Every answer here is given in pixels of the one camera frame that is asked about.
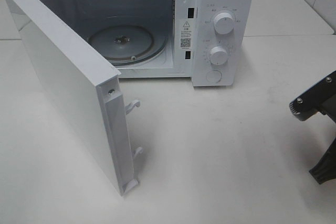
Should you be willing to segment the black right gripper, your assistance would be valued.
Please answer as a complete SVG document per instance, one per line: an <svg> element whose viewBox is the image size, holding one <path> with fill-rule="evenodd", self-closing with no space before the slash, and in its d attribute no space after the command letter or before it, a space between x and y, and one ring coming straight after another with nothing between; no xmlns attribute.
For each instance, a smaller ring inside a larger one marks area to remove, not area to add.
<svg viewBox="0 0 336 224"><path fill-rule="evenodd" d="M336 122L336 97L333 95L318 106L321 114L327 115L334 123ZM321 185L327 181L333 180L335 174L335 140L331 143L324 155L312 169L309 170L315 181Z"/></svg>

